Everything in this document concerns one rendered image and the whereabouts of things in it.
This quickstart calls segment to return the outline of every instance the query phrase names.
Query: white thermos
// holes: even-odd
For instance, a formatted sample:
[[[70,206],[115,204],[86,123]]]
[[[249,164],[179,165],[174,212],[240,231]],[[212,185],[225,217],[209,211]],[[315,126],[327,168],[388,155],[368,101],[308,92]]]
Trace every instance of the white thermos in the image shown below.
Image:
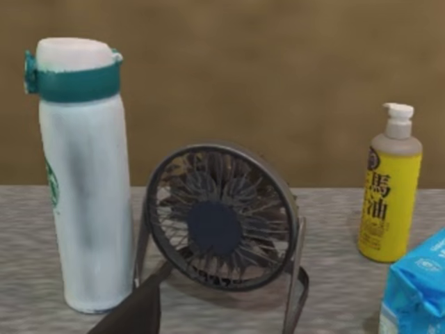
[[[120,97],[122,56],[103,43],[45,38],[25,60],[39,119],[67,304],[117,306],[132,288],[133,234]]]

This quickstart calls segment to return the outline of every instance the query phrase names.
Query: tan backdrop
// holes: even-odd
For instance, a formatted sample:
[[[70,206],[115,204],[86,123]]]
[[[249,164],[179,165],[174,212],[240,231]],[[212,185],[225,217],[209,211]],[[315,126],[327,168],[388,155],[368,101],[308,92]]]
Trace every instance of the tan backdrop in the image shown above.
[[[416,107],[422,187],[445,187],[443,0],[1,0],[0,184],[46,182],[23,53],[99,39],[125,57],[133,184],[192,141],[236,141],[293,186],[361,186],[383,102]]]

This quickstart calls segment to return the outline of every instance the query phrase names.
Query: bottle body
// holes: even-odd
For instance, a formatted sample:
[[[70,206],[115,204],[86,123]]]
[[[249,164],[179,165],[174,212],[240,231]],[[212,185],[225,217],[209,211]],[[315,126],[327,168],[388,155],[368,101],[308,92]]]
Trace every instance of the bottle body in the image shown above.
[[[369,150],[358,246],[366,257],[395,262],[407,252],[422,146],[414,137],[376,136]]]
[[[132,288],[133,228],[120,95],[40,100],[40,129],[65,300],[84,313],[118,305]]]

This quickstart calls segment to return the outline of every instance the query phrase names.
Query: dark object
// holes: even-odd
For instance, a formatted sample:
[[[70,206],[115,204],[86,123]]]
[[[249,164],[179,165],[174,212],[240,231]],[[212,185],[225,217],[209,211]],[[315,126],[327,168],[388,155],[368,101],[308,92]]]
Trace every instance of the dark object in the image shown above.
[[[150,234],[168,261],[138,286]],[[261,158],[232,144],[182,148],[159,164],[147,187],[135,290],[89,334],[157,334],[159,285],[173,267],[225,291],[257,289],[290,273],[283,334],[292,334],[309,291],[300,267],[304,234],[289,187]]]

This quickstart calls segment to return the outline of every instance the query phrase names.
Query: fan rim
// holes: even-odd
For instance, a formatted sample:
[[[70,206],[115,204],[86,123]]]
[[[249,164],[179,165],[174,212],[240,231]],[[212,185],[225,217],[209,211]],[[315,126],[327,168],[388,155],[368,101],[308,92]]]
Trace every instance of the fan rim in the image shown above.
[[[159,240],[159,236],[157,233],[153,233],[154,229],[160,228],[161,226],[155,226],[155,224],[152,221],[151,217],[151,211],[149,209],[149,201],[150,194],[153,194],[154,192],[157,193],[159,181],[161,180],[162,174],[165,172],[165,167],[167,167],[174,159],[177,157],[180,157],[182,155],[194,152],[194,151],[209,151],[209,150],[215,150],[217,152],[221,152],[224,154],[230,154],[232,156],[235,156],[237,158],[240,158],[249,164],[253,165],[255,168],[258,168],[264,175],[266,175],[270,181],[273,183],[273,186],[275,188],[275,191],[277,192],[278,196],[283,202],[283,206],[286,210],[288,220],[287,225],[289,227],[289,245],[286,249],[284,259],[282,263],[269,275],[266,276],[266,278],[261,279],[260,278],[254,278],[253,280],[258,280],[254,284],[242,284],[242,285],[233,285],[231,287],[225,287],[222,285],[212,285],[212,284],[206,284],[205,282],[201,281],[198,277],[195,277],[194,275],[191,275],[185,268],[183,268],[182,265],[178,264],[177,261],[175,261],[174,256],[171,254],[168,254],[167,250],[165,249],[164,245],[162,244],[162,241]],[[167,155],[153,170],[152,174],[150,175],[149,182],[146,188],[145,192],[145,199],[144,199],[144,210],[146,212],[145,215],[145,225],[146,228],[148,228],[149,231],[152,231],[152,238],[154,243],[156,244],[156,247],[161,252],[161,254],[164,256],[166,261],[169,261],[174,268],[179,270],[184,276],[186,276],[188,279],[197,282],[201,285],[204,285],[205,287],[210,287],[212,289],[225,291],[225,292],[246,292],[251,291],[255,289],[259,289],[263,286],[266,286],[270,283],[272,283],[274,280],[276,280],[285,270],[286,265],[291,261],[295,250],[297,246],[298,241],[298,233],[299,233],[299,224],[298,224],[298,206],[296,205],[296,201],[291,193],[291,190],[289,188],[289,185],[282,179],[282,177],[275,171],[275,169],[264,159],[262,159],[257,154],[249,151],[248,149],[241,147],[240,145],[234,144],[234,143],[228,143],[228,142],[222,142],[222,141],[209,141],[205,143],[194,143],[185,145],[179,149],[176,149],[169,155]]]

